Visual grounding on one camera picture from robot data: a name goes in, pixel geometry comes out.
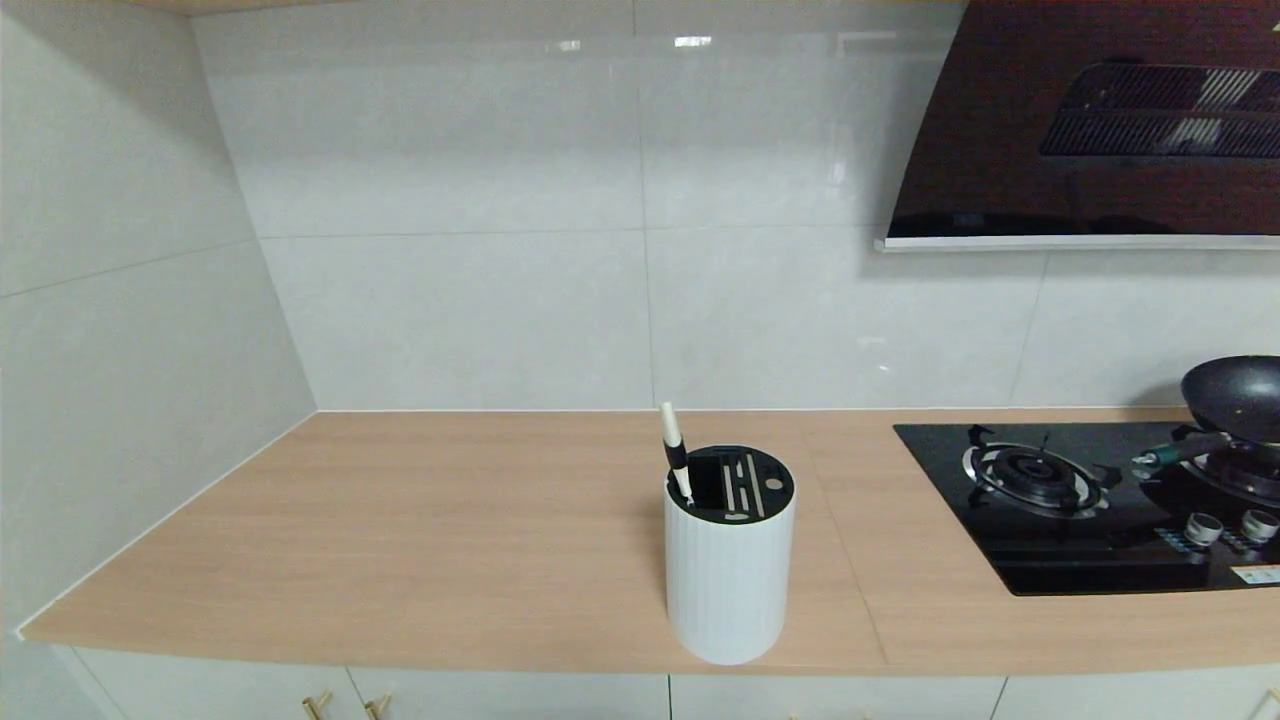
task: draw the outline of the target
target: black range hood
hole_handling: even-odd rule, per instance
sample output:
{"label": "black range hood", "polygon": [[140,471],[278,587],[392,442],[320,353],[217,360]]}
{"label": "black range hood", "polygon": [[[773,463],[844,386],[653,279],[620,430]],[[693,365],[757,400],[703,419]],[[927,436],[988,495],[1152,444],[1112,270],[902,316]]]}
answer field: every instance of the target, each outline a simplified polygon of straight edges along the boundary
{"label": "black range hood", "polygon": [[1280,250],[1280,1],[969,4],[884,250]]}

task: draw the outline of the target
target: white cabinet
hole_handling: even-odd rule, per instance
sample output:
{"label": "white cabinet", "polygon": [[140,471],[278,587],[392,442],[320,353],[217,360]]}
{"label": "white cabinet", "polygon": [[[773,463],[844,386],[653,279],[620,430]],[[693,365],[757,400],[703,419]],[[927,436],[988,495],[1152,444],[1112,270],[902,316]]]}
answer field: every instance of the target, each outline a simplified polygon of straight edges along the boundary
{"label": "white cabinet", "polygon": [[233,662],[78,647],[128,720],[307,720],[302,700],[332,693],[324,720],[364,720],[344,667]]}
{"label": "white cabinet", "polygon": [[1004,678],[672,675],[672,720],[989,720]]}
{"label": "white cabinet", "polygon": [[993,720],[1277,720],[1277,685],[1280,665],[1010,678]]}
{"label": "white cabinet", "polygon": [[390,693],[383,720],[669,720],[666,675],[352,667],[351,676],[366,701]]}

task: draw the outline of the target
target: gas stove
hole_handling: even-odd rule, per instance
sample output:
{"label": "gas stove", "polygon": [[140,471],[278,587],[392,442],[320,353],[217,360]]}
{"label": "gas stove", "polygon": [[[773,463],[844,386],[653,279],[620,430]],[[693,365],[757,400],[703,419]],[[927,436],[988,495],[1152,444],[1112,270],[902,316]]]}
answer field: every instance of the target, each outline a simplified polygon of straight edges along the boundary
{"label": "gas stove", "polygon": [[1194,428],[893,429],[1014,594],[1280,587],[1280,469],[1231,451],[1133,462]]}

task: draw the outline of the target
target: white wall tile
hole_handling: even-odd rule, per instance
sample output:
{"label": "white wall tile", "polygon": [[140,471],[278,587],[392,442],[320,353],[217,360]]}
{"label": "white wall tile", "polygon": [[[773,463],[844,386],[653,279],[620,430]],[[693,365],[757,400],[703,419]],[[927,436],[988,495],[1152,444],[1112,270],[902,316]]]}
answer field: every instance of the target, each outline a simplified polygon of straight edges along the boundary
{"label": "white wall tile", "polygon": [[390,0],[196,27],[260,237],[641,224],[626,0]]}
{"label": "white wall tile", "polygon": [[312,411],[276,307],[256,242],[0,300],[6,621]]}
{"label": "white wall tile", "polygon": [[650,231],[657,397],[1007,404],[1046,256],[882,255],[877,229]]}
{"label": "white wall tile", "polygon": [[956,3],[637,3],[646,227],[887,224]]}
{"label": "white wall tile", "polygon": [[640,232],[264,245],[321,410],[652,406]]}
{"label": "white wall tile", "polygon": [[1180,405],[1224,355],[1280,354],[1280,254],[1053,252],[1014,405]]}
{"label": "white wall tile", "polygon": [[253,237],[184,18],[4,4],[0,296]]}

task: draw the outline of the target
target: gold cabinet handle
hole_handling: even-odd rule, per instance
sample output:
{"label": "gold cabinet handle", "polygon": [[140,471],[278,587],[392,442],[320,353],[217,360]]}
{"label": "gold cabinet handle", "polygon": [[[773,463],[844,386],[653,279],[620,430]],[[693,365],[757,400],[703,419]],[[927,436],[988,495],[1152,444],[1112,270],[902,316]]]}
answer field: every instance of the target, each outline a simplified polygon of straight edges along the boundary
{"label": "gold cabinet handle", "polygon": [[320,711],[324,710],[324,706],[329,705],[330,697],[333,697],[333,693],[325,691],[324,694],[320,696],[320,700],[311,700],[310,697],[302,698],[302,710],[307,711],[307,720],[324,720]]}
{"label": "gold cabinet handle", "polygon": [[387,711],[387,705],[392,701],[392,693],[387,693],[378,700],[378,702],[365,703],[365,715],[369,720],[383,720],[383,712]]}

